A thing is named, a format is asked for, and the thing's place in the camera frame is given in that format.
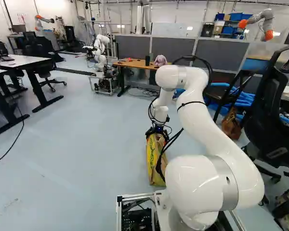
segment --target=desk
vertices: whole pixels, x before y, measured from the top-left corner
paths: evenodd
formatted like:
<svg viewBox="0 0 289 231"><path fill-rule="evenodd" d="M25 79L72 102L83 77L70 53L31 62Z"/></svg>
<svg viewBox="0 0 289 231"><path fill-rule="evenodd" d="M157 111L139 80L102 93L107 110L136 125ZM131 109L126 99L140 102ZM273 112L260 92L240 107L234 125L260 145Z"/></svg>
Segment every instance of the desk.
<svg viewBox="0 0 289 231"><path fill-rule="evenodd" d="M0 83L3 79L3 75L6 73L5 70L0 70ZM18 124L19 122L27 119L29 115L23 115L21 117L16 117L14 115L13 109L6 102L5 97L0 92L0 110L2 111L4 117L7 119L8 123L0 128L0 134Z"/></svg>
<svg viewBox="0 0 289 231"><path fill-rule="evenodd" d="M0 69L3 70L25 70L28 74L28 78L31 82L33 91L37 96L40 105L32 110L32 112L38 112L39 110L49 106L50 104L60 100L63 98L63 95L55 97L51 100L46 100L43 90L38 82L38 79L35 75L35 70L39 65L52 63L52 59L50 58L41 58L41 57L33 57L33 56L25 56L25 55L15 55L10 54L10 57L15 59L14 61L8 62L0 62Z"/></svg>
<svg viewBox="0 0 289 231"><path fill-rule="evenodd" d="M151 70L151 71L156 71L157 69L159 69L159 66L155 66L154 62L150 62L150 65L146 66L145 60L143 59L124 59L118 62L114 62L112 65L119 67L118 76L119 76L119 84L121 86L121 91L118 93L118 97L123 95L130 88L130 86L127 86L126 88L124 88L124 74L121 70L123 67L132 67L132 68L146 69L146 70Z"/></svg>

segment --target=plush toy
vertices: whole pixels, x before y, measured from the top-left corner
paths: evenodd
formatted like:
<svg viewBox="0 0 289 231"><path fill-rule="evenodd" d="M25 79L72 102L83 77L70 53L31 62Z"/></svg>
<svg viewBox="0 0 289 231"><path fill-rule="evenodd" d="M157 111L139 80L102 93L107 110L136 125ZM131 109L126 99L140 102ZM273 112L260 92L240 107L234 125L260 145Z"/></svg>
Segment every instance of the plush toy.
<svg viewBox="0 0 289 231"><path fill-rule="evenodd" d="M155 66L163 66L167 64L167 59L164 55L158 55L156 56L156 59L154 61Z"/></svg>

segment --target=office divider panel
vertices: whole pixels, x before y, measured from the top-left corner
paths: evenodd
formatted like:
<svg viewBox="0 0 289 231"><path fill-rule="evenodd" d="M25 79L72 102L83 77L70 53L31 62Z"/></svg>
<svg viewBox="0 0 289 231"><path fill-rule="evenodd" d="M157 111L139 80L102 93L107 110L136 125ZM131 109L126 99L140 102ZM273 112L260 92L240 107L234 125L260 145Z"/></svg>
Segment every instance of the office divider panel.
<svg viewBox="0 0 289 231"><path fill-rule="evenodd" d="M150 51L150 37L116 35L118 58L145 59Z"/></svg>
<svg viewBox="0 0 289 231"><path fill-rule="evenodd" d="M152 53L154 59L162 54L168 62L173 62L184 55L191 55L194 44L195 39L191 38L152 38ZM178 64L189 66L187 61L180 61Z"/></svg>
<svg viewBox="0 0 289 231"><path fill-rule="evenodd" d="M195 55L207 60L213 69L237 71L248 46L247 42L200 39ZM193 66L205 68L200 61L195 61Z"/></svg>

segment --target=white robotic arm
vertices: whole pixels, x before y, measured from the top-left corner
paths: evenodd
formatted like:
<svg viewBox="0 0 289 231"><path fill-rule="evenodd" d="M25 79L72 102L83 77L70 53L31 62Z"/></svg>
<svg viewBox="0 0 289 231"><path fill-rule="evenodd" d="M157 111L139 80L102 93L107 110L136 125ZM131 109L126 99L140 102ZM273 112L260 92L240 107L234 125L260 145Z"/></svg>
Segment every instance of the white robotic arm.
<svg viewBox="0 0 289 231"><path fill-rule="evenodd" d="M102 55L105 51L105 45L110 42L110 39L104 35L97 35L93 46L84 46L82 48L89 49L94 54L94 59L97 62L96 67L99 71L102 71L107 64L105 55Z"/></svg>
<svg viewBox="0 0 289 231"><path fill-rule="evenodd" d="M54 19L53 18L46 19L46 18L43 18L40 15L35 15L34 19L35 19L35 30L37 32L41 32L41 33L43 32L43 26L42 26L42 22L41 21L46 22L46 23L54 23Z"/></svg>
<svg viewBox="0 0 289 231"><path fill-rule="evenodd" d="M247 24L254 24L261 19L264 18L263 22L263 31L264 31L264 36L261 38L261 41L268 41L273 38L273 11L272 9L266 9L264 11L261 11L258 14L254 14L252 17L249 19L243 19L238 23L238 27L244 29Z"/></svg>
<svg viewBox="0 0 289 231"><path fill-rule="evenodd" d="M150 108L163 126L173 90L186 91L177 100L181 124L207 148L207 155L179 156L166 167L169 197L182 220L194 230L205 230L218 211L258 204L264 194L262 177L249 157L213 122L202 92L208 75L200 68L165 65L156 73L160 96Z"/></svg>

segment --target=cable on floor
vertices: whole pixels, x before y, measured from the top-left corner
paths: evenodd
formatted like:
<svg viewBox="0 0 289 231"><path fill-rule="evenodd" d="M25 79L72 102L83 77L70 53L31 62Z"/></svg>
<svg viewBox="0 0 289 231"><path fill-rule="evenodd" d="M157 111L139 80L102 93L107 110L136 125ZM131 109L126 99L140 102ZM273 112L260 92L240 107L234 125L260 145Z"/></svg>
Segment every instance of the cable on floor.
<svg viewBox="0 0 289 231"><path fill-rule="evenodd" d="M22 112L21 112L21 110L20 110L18 104L16 104L16 107L17 107L17 109L19 110L20 115L23 116L23 114L22 114ZM16 136L16 139L14 140L14 142L12 143L12 145L10 146L10 148L5 152L5 154L4 154L2 157L0 157L0 161L1 161L1 160L2 160L2 159L3 159L3 158L8 154L9 151L13 148L13 146L14 146L15 143L17 142L17 140L18 140L20 134L22 133L22 131L23 131L23 129L24 129L24 126L25 126L25 122L24 122L24 120L23 120L23 125L22 125L22 127L21 127L21 129L20 129L18 135Z"/></svg>
<svg viewBox="0 0 289 231"><path fill-rule="evenodd" d="M129 93L130 89L138 89L141 90L141 94L131 94ZM136 97L146 97L146 98L151 98L151 97L157 97L159 95L159 91L157 90L152 90L152 89L146 89L146 88L140 88L140 87L132 87L128 89L128 94L131 96L136 96Z"/></svg>

